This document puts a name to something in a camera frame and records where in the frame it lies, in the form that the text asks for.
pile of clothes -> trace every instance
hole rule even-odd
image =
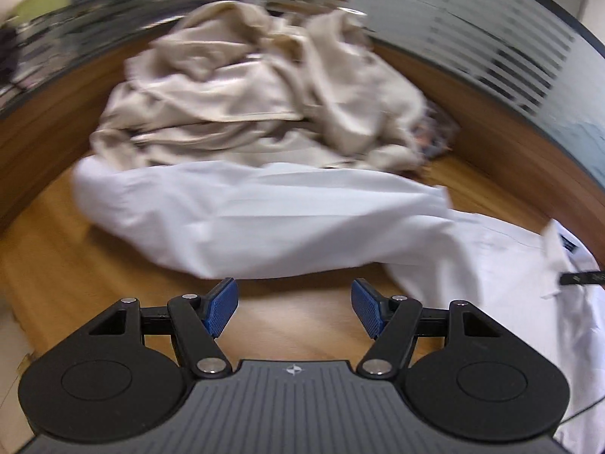
[[[371,52],[362,17],[201,7],[126,61],[95,153],[118,170],[201,160],[417,169],[458,127]]]
[[[567,417],[605,395],[603,290],[558,285],[595,259],[556,221],[536,234],[457,212],[446,189],[390,174],[451,136],[370,51],[355,12],[301,19],[213,3],[128,60],[126,78],[74,196],[151,261],[200,278],[383,263],[424,306],[469,300],[555,363],[571,386]],[[557,439],[599,454],[603,424],[605,403]]]

cable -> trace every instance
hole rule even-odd
[[[595,406],[597,406],[599,403],[602,403],[603,401],[605,401],[605,396],[603,396],[602,398],[598,399],[597,401],[595,401],[592,404],[589,404],[586,408],[580,410],[577,413],[574,413],[573,415],[571,415],[571,417],[566,418],[565,420],[562,420],[561,423],[559,423],[559,426],[564,425],[565,423],[567,423],[568,421],[572,421],[574,418],[577,418],[578,416],[586,413],[588,410],[593,409]]]

wooden surface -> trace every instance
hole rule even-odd
[[[122,297],[165,305],[204,293],[215,281],[161,269],[123,241],[92,227],[76,209],[65,172],[25,209],[0,243],[2,284],[35,350],[42,353]],[[547,218],[508,195],[455,157],[437,161],[425,181],[445,185],[456,208],[540,230]],[[384,295],[400,293],[382,267],[330,271],[276,280],[241,281],[240,306],[219,343],[240,358],[349,359],[371,344],[353,314],[350,284],[363,277]],[[169,341],[148,344],[171,354]],[[427,353],[440,340],[419,342]]]
[[[405,53],[376,52],[462,125],[458,157],[557,219],[605,264],[605,191],[520,115],[451,74]]]
[[[122,80],[123,60],[148,39],[56,80],[2,122],[0,230],[20,215],[0,241],[0,285],[39,353],[121,297],[159,306],[216,283],[158,268],[91,227],[73,205],[68,172],[38,195],[85,152],[108,93]],[[605,193],[573,161],[484,93],[406,54],[377,51],[462,125],[456,156],[474,168],[448,157],[433,165],[427,182],[447,186],[458,209],[530,230],[558,218],[605,261]],[[240,309],[220,338],[222,348],[233,362],[347,358],[355,364],[370,345],[350,307],[356,277],[384,295],[398,291],[378,265],[242,282]],[[166,339],[148,342],[169,354]],[[436,345],[423,342],[419,349]]]

blue gripper pad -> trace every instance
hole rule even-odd
[[[377,338],[385,327],[378,301],[357,280],[351,285],[351,305],[370,338]]]
[[[233,278],[223,280],[205,297],[208,310],[202,322],[213,338],[218,338],[227,326],[237,309],[238,299],[237,282]]]

black tag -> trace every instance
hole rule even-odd
[[[563,273],[559,278],[559,285],[605,285],[605,272]]]
[[[567,249],[571,254],[574,253],[574,251],[578,248],[578,246],[576,246],[573,242],[571,242],[568,239],[565,239],[565,237],[563,237],[561,234],[559,234],[559,237],[561,238],[561,240],[563,241],[563,246],[565,249]]]

